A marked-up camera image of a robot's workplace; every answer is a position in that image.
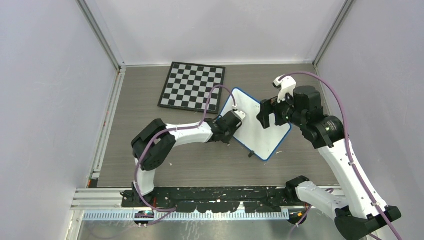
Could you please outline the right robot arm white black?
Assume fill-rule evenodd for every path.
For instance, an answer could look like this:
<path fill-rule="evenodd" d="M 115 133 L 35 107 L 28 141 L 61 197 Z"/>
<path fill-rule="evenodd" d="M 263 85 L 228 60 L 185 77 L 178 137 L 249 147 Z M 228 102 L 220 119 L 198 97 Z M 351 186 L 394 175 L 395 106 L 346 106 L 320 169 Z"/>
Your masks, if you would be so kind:
<path fill-rule="evenodd" d="M 256 118 L 264 129 L 270 127 L 270 115 L 277 126 L 292 124 L 300 129 L 330 166 L 345 194 L 336 197 L 299 176 L 286 183 L 288 203 L 316 207 L 333 219 L 347 240 L 362 239 L 401 218 L 399 208 L 388 205 L 376 192 L 354 154 L 342 121 L 324 113 L 321 94 L 313 86 L 296 87 L 282 98 L 262 100 Z"/>

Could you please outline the whiteboard with blue frame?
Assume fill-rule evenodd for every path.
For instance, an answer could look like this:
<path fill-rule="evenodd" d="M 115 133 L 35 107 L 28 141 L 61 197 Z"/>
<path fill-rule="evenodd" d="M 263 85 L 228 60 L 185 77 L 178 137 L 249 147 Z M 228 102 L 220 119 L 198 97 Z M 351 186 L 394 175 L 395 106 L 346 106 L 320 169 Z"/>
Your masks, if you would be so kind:
<path fill-rule="evenodd" d="M 264 129 L 257 120 L 260 112 L 260 102 L 239 87 L 231 90 L 232 96 L 229 96 L 223 104 L 219 113 L 223 117 L 227 112 L 233 110 L 233 98 L 237 103 L 237 110 L 245 114 L 241 126 L 232 136 L 232 139 L 238 141 L 249 155 L 253 155 L 262 161 L 268 161 L 277 151 L 277 148 L 288 136 L 292 130 L 292 125 L 286 123 L 282 126 L 275 125 L 275 116 L 269 117 L 270 126 Z"/>

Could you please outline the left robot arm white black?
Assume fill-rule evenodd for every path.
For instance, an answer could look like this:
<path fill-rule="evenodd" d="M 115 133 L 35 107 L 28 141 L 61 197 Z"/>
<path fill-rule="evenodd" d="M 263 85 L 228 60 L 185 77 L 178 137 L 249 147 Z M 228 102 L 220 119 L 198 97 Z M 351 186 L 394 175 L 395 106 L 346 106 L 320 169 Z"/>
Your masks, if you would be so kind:
<path fill-rule="evenodd" d="M 223 116 L 189 124 L 166 124 L 160 118 L 153 120 L 130 143 L 135 161 L 135 202 L 141 207 L 153 207 L 156 169 L 173 148 L 194 143 L 229 144 L 246 117 L 245 112 L 233 109 Z"/>

